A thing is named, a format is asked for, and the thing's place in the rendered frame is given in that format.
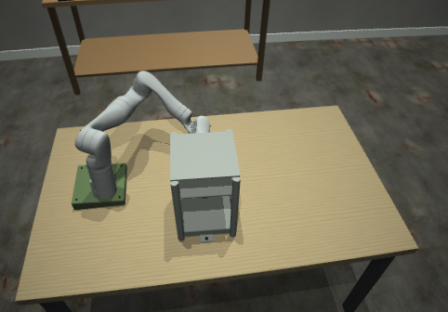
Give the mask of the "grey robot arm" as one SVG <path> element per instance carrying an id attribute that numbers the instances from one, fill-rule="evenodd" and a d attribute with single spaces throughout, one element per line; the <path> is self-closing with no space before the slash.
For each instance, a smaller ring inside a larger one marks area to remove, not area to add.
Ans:
<path id="1" fill-rule="evenodd" d="M 105 111 L 86 125 L 75 139 L 75 147 L 89 154 L 86 165 L 94 197 L 106 200 L 114 196 L 117 190 L 112 169 L 111 142 L 109 135 L 103 131 L 123 124 L 134 112 L 136 103 L 138 106 L 152 91 L 190 134 L 210 132 L 210 122 L 206 117 L 198 116 L 192 122 L 191 110 L 174 98 L 151 73 L 140 71 L 126 93 L 130 97 L 116 98 Z"/>

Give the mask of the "grey shelving unit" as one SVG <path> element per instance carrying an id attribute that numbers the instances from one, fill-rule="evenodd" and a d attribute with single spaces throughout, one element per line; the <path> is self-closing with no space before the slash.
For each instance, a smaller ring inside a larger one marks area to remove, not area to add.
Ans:
<path id="1" fill-rule="evenodd" d="M 179 241 L 236 236 L 241 178 L 231 129 L 171 133 L 170 181 Z"/>

